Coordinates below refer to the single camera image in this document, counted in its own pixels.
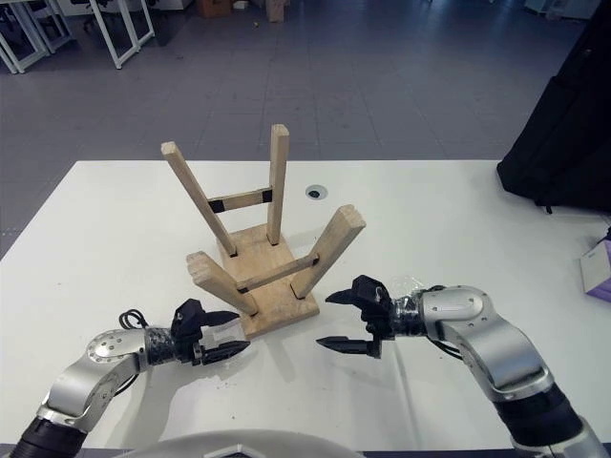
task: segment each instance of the tiled floor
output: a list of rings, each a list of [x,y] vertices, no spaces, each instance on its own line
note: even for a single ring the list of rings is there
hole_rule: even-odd
[[[501,158],[583,24],[496,0],[292,0],[156,19],[159,43],[116,71],[99,34],[23,75],[0,72],[0,256],[80,159]]]

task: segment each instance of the white desk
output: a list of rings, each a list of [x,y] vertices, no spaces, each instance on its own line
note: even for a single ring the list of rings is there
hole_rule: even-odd
[[[210,197],[267,183],[266,162],[192,166]],[[328,188],[325,200],[305,196],[312,183]],[[320,316],[259,338],[220,367],[156,368],[111,403],[85,446],[265,427],[354,449],[508,448],[470,372],[425,340],[387,343],[382,361],[314,342],[366,336],[356,308],[323,303],[359,274],[484,289],[537,345],[577,412],[611,441],[611,306],[582,294],[578,265],[603,234],[602,219],[545,215],[505,194],[491,161],[289,162],[283,233],[296,256],[345,203],[368,227],[314,289]],[[258,206],[221,218],[237,230],[265,215]],[[119,312],[136,307],[149,323],[168,325],[189,297],[227,309],[191,282],[184,258],[197,250],[218,258],[165,163],[76,163],[0,263],[0,441],[17,440],[53,379],[94,335],[117,327]]]

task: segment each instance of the background furniture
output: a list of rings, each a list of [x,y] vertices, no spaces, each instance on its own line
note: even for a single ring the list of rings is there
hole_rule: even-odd
[[[124,52],[122,55],[118,55],[116,52],[115,44],[113,43],[113,39],[108,33],[108,28],[106,27],[106,23],[104,22],[104,18],[102,17],[102,11],[99,8],[100,5],[102,7],[106,7],[106,5],[111,3],[112,0],[71,0],[71,2],[75,5],[85,3],[90,4],[91,9],[94,12],[95,20],[97,21],[97,25],[99,26],[99,29],[102,32],[102,36],[104,37],[104,42],[106,43],[108,52],[110,53],[117,70],[121,69],[123,63],[127,61],[127,59],[133,56],[136,52],[140,52],[140,49],[142,48],[142,45],[144,45],[144,43],[146,43],[148,40],[155,36],[155,30],[153,29],[153,23],[151,22],[151,16],[146,5],[146,0],[140,0],[140,6],[142,7],[142,12],[144,13],[148,28],[147,32],[144,33],[144,35],[142,35],[141,37],[138,37],[136,34],[134,22],[132,21],[132,16],[130,15],[130,10],[127,6],[127,0],[116,0],[118,10],[120,12],[121,18],[123,19],[125,29],[130,37],[130,42],[132,44],[132,46],[126,52]]]
[[[190,166],[211,196],[267,184],[266,162]],[[286,173],[283,234],[295,257],[346,202],[368,222],[314,289],[321,314],[254,340],[226,364],[155,368],[113,400],[85,447],[261,427],[353,449],[509,448],[469,370],[426,340],[385,343],[379,361],[314,342],[366,337],[358,310],[324,303],[359,274],[391,289],[413,275],[485,290],[534,342],[575,410],[611,440],[611,398],[596,394],[611,375],[611,309],[583,294],[578,262],[606,232],[602,218],[546,215],[501,190],[495,161],[289,161]],[[314,183],[327,187],[325,199],[306,196]],[[265,216],[261,205],[221,215],[230,231]],[[136,307],[168,325],[190,297],[229,309],[185,272],[184,254],[198,250],[218,255],[167,164],[77,162],[0,261],[0,442],[16,441],[55,377],[93,336],[117,327],[120,312]]]
[[[37,0],[34,2],[24,2],[23,5],[51,54],[55,53],[58,48],[66,43],[74,40],[68,21],[59,5],[57,5],[57,0]],[[57,35],[55,39],[49,37],[45,27],[40,22],[41,19],[46,21],[47,24],[45,25],[47,28],[51,27],[53,29]]]
[[[80,16],[83,14],[89,14],[91,11],[88,8],[89,2],[83,4],[75,4],[71,0],[57,0],[61,9],[67,16]],[[185,10],[189,5],[193,3],[193,0],[158,0],[154,6],[155,10]],[[138,0],[127,0],[127,8],[129,11],[138,10],[140,3]],[[117,7],[113,7],[111,3],[109,5],[109,11],[118,12]]]
[[[526,0],[524,7],[529,10],[545,13],[558,0]],[[562,17],[572,19],[589,19],[596,11],[600,0],[560,0],[564,5]]]
[[[9,40],[7,40],[0,31],[0,49],[2,50],[2,54],[11,62],[8,67],[12,73],[23,73],[30,65],[50,55],[24,3],[25,2],[19,0],[0,0],[0,5],[8,5],[11,15],[16,20],[16,24],[23,31],[26,40],[32,47],[32,52],[30,54],[25,57],[18,57],[11,48]]]

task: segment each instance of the silver robot arm segment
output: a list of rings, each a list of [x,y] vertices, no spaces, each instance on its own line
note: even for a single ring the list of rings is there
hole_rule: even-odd
[[[533,343],[470,286],[424,292],[427,334],[460,351],[524,457],[602,458],[606,450],[560,391]]]
[[[130,310],[122,316],[132,312],[137,311]],[[129,320],[122,322],[119,317],[127,328],[95,337],[85,354],[55,380],[10,457],[76,456],[108,404],[141,372],[171,361],[211,364],[247,348],[250,342],[245,341],[221,343],[214,348],[203,345],[203,326],[228,323],[238,317],[233,312],[206,313],[195,300],[177,309],[169,329],[149,327],[143,317],[143,328],[135,328]]]
[[[533,343],[495,312],[483,291],[435,286],[393,300],[384,284],[361,276],[351,289],[334,293],[327,301],[361,309],[361,320],[373,340],[335,336],[320,339],[319,344],[340,353],[379,358],[381,341],[429,338],[471,370],[520,456],[609,458],[592,428],[571,408]]]

